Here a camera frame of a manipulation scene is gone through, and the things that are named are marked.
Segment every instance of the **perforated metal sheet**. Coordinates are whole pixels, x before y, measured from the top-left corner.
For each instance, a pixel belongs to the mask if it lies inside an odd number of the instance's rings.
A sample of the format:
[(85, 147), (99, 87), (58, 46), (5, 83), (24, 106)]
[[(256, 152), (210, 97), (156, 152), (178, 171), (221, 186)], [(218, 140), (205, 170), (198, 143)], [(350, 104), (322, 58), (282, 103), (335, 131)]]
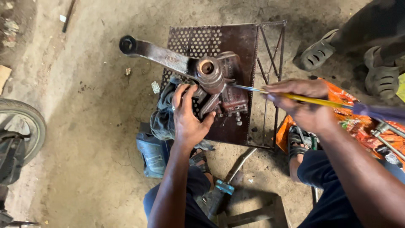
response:
[[(186, 56), (200, 58), (217, 56), (226, 51), (239, 55), (243, 78), (240, 81), (245, 86), (253, 86), (255, 59), (257, 50), (257, 24), (241, 24), (226, 26), (203, 27), (171, 27), (167, 48)], [(174, 72), (164, 69), (161, 91), (169, 82)], [(197, 116), (202, 108), (193, 100), (193, 112)], [(249, 93), (249, 112), (241, 114), (242, 126), (236, 125), (235, 117), (215, 118), (210, 132), (205, 137), (208, 140), (245, 145), (248, 137), (252, 93)]]

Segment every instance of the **black sandal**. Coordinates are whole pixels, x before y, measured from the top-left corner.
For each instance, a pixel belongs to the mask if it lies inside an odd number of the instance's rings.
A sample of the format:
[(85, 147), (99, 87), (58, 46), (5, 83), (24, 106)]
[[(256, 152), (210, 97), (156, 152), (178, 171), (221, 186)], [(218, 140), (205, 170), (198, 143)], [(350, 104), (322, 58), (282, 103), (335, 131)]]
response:
[[(200, 161), (205, 161), (205, 163), (197, 166), (196, 164)], [(202, 172), (207, 172), (211, 174), (211, 170), (209, 169), (207, 164), (207, 157), (205, 156), (205, 152), (203, 150), (201, 150), (201, 152), (197, 153), (195, 156), (191, 157), (189, 159), (189, 163), (190, 166), (197, 166), (198, 168), (200, 168)]]
[(311, 135), (306, 131), (302, 131), (298, 126), (291, 126), (288, 131), (288, 161), (298, 154), (305, 154), (312, 148), (316, 149), (317, 145), (316, 142), (313, 145)]

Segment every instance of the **dirty floor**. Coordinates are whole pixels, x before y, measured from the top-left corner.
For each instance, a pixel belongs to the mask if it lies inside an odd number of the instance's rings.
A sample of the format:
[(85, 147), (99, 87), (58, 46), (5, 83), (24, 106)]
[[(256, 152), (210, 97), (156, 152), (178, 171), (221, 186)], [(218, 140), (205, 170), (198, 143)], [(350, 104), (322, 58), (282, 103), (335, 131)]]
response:
[[(123, 56), (118, 48), (123, 35), (165, 47), (170, 26), (286, 19), (284, 78), (324, 77), (360, 100), (379, 102), (364, 93), (365, 75), (358, 70), (361, 54), (334, 55), (311, 73), (294, 65), (297, 54), (341, 26), (368, 0), (77, 0), (67, 33), (61, 32), (59, 17), (66, 14), (69, 0), (0, 0), (1, 6), (6, 2), (14, 7), (2, 8), (0, 24), (13, 19), (20, 31), (15, 47), (0, 47), (0, 64), (13, 69), (3, 97), (34, 106), (48, 127), (41, 152), (11, 186), (7, 209), (15, 219), (37, 221), (43, 228), (147, 225), (143, 196), (160, 180), (144, 177), (135, 135), (139, 123), (148, 122), (155, 110), (158, 96), (151, 83), (160, 81), (162, 67)], [(265, 49), (259, 49), (259, 57), (265, 59)], [(129, 67), (133, 73), (126, 77)], [(272, 115), (269, 111), (268, 144)], [(280, 113), (279, 122), (284, 115)], [(256, 143), (262, 140), (261, 116), (254, 110)], [(224, 178), (247, 148), (215, 146), (208, 162), (213, 174)], [(252, 156), (243, 166), (243, 192), (236, 195), (230, 213), (266, 206), (278, 194), (291, 227), (297, 227), (312, 208), (311, 190), (289, 179), (287, 165), (281, 152), (258, 151)], [(268, 226), (262, 221), (245, 227)]]

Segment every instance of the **left hand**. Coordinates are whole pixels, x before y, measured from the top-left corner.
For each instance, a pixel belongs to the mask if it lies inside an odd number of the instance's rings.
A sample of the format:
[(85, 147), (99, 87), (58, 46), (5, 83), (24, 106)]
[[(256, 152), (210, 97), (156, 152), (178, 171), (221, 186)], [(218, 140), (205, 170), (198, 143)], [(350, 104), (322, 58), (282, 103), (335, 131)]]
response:
[(195, 145), (201, 142), (208, 134), (208, 131), (214, 122), (215, 112), (210, 112), (200, 122), (193, 114), (192, 110), (192, 96), (197, 91), (198, 85), (193, 85), (189, 88), (189, 84), (180, 84), (172, 99), (172, 106), (174, 107), (174, 121), (175, 121), (175, 143), (180, 146), (185, 146), (187, 149), (192, 149)]

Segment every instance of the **tire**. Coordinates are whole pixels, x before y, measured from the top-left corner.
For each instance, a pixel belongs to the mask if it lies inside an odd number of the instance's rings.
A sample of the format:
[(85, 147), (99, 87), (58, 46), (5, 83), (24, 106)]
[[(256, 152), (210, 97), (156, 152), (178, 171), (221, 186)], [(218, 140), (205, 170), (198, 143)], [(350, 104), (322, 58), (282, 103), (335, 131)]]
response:
[(38, 130), (36, 143), (31, 151), (27, 151), (24, 157), (24, 166), (28, 164), (39, 152), (45, 141), (46, 124), (42, 115), (32, 106), (16, 100), (0, 98), (0, 114), (1, 113), (16, 113), (29, 118), (34, 122)]

